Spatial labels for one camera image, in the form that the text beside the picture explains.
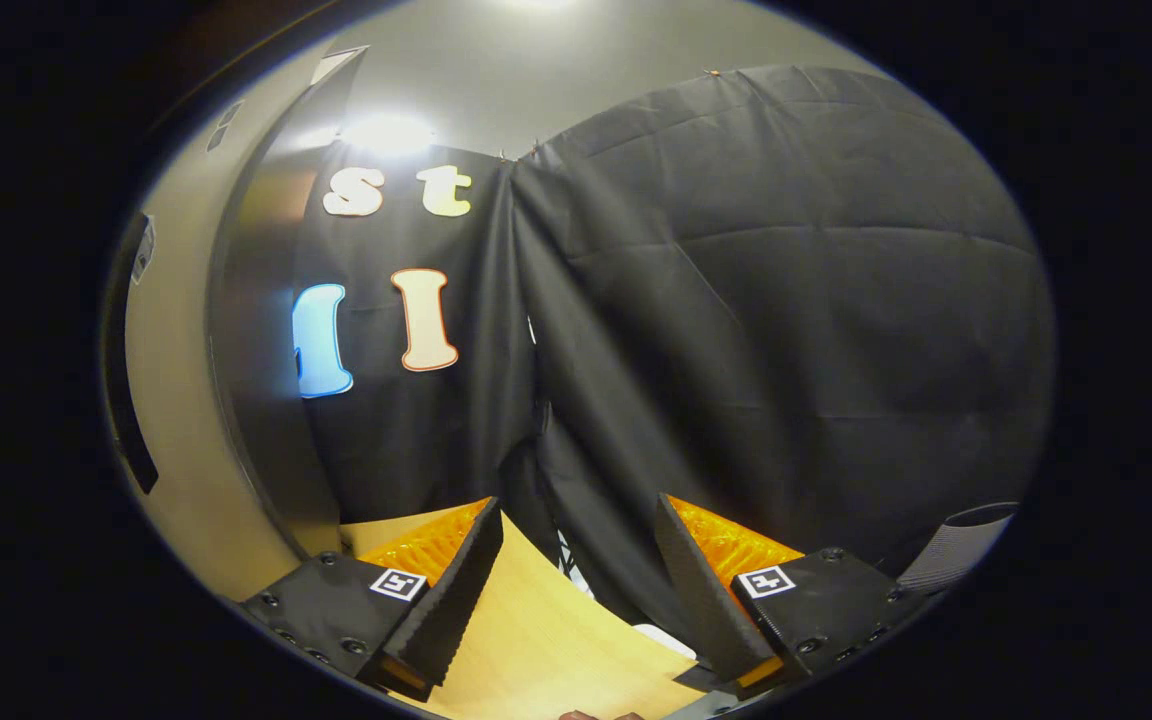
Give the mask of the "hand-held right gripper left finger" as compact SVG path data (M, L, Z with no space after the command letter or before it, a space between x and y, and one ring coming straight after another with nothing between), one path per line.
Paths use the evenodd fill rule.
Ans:
M326 551L238 607L316 664L426 702L450 669L503 544L495 497L348 556Z

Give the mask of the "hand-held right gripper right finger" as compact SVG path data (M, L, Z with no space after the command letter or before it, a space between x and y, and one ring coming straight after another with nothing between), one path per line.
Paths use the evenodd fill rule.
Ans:
M702 666L741 700L859 659L925 606L850 551L797 551L677 497L658 497L654 533Z

